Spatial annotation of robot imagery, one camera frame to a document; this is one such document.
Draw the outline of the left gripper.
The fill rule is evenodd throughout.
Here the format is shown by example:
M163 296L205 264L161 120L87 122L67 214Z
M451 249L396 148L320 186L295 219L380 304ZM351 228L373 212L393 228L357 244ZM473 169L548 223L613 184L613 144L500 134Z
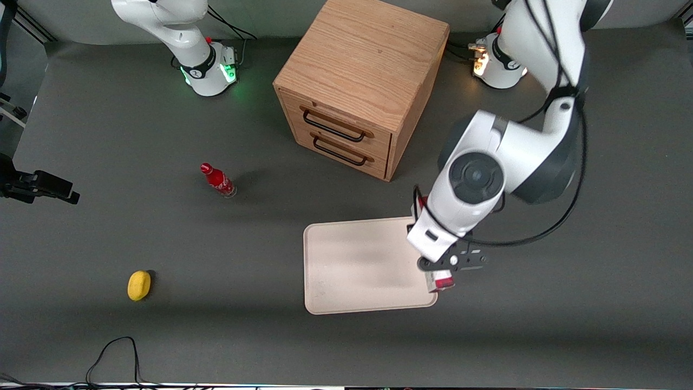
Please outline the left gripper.
M410 213L416 219L408 231L407 240L422 256L417 261L421 271L482 269L488 263L485 252L470 242L459 241L470 231L470 212L453 210L443 213L433 209L430 213L423 209L411 209ZM443 256L453 244L457 259L455 265L450 263L449 256Z

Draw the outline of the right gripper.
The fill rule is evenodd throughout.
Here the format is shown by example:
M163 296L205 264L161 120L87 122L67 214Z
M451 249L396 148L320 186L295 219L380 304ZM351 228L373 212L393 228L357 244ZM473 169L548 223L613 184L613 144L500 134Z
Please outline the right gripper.
M15 169L12 158L1 153L1 195L19 202L31 204L36 196L52 197L76 205L80 194L73 193L73 183L46 171L37 170L32 175Z

